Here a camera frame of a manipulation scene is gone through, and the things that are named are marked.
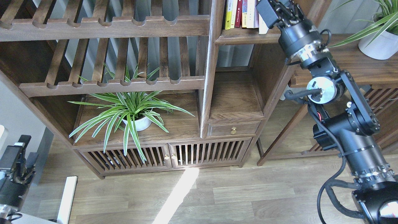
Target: brass drawer knob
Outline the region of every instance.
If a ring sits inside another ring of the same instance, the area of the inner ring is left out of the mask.
[[[231,131],[231,135],[234,135],[234,134],[236,134],[236,127],[233,127],[232,131]]]

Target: green and white leaves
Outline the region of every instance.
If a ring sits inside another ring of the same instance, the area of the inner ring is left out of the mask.
[[[106,70],[107,74],[109,74],[113,78],[115,77],[115,74],[109,71],[108,67],[106,67]],[[149,73],[147,77],[151,77],[158,70],[159,68],[155,69],[154,71]],[[136,79],[138,75],[139,75],[138,68],[136,68],[132,78]],[[125,80],[130,81],[130,74],[127,68],[125,72]],[[117,93],[90,94],[91,96],[94,96],[100,100],[110,102],[110,104],[97,104],[90,102],[70,101],[70,103],[74,104],[80,104],[85,106],[97,106],[98,108],[109,108],[109,109],[100,113],[98,116],[84,122],[82,125],[77,127],[69,135],[69,137],[72,137],[73,135],[81,131],[78,137],[75,139],[75,141],[77,142],[84,134],[88,132],[88,130],[97,126],[92,134],[92,137],[94,138],[97,136],[97,134],[100,132],[100,130],[103,127],[106,127],[104,144],[103,144],[103,150],[105,152],[112,132],[115,133],[117,129],[121,129],[124,131],[123,134],[124,155],[125,156],[127,155],[129,136],[131,136],[138,149],[140,158],[144,163],[146,161],[146,158],[145,154],[141,149],[138,132],[135,126],[135,120],[145,116],[153,123],[155,123],[157,126],[159,126],[162,130],[168,133],[169,131],[164,127],[164,122],[160,117],[160,114],[153,111],[154,108],[165,110],[167,112],[173,112],[173,110],[178,110],[193,116],[192,113],[188,112],[185,109],[182,109],[178,106],[174,106],[169,102],[167,102],[166,100],[156,98],[155,96],[157,96],[159,93],[161,93],[161,91],[153,91],[148,94],[145,92],[117,92]],[[125,126],[125,128],[123,128],[121,125],[122,119],[127,120],[127,125]]]
[[[337,8],[346,5],[354,0],[348,0],[338,6]],[[353,41],[359,40],[363,37],[366,37],[370,34],[375,33],[373,38],[369,43],[374,41],[382,32],[387,31],[392,34],[398,35],[398,0],[375,0],[380,8],[381,12],[376,13],[377,21],[372,23],[367,28],[355,33],[354,35],[348,37],[347,39],[334,44],[330,47],[338,47],[347,43],[351,43]]]

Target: yellow book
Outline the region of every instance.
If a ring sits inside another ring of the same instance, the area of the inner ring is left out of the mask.
[[[225,12],[225,29],[231,28],[232,3],[233,3],[233,0],[227,0],[227,7],[226,7],[226,12]]]
[[[248,0],[242,0],[242,28],[247,28]]]

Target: cabinet door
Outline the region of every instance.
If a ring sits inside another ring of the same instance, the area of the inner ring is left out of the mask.
[[[140,173],[172,168],[167,145],[142,147],[147,161],[142,162],[137,148],[127,150],[107,148],[105,153],[101,149],[78,149],[79,153],[97,170],[106,176],[115,173]]]
[[[169,144],[173,167],[238,165],[251,138]]]

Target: white pot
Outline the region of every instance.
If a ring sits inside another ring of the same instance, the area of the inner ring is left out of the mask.
[[[398,51],[398,35],[384,31],[368,45],[373,37],[374,35],[368,35],[358,43],[359,49],[367,56],[378,60],[385,60]]]
[[[123,123],[125,123],[125,125],[127,125],[127,120],[123,119],[122,121]],[[139,132],[147,129],[152,123],[152,121],[144,116],[143,118],[134,121],[134,123],[135,123],[135,129]]]

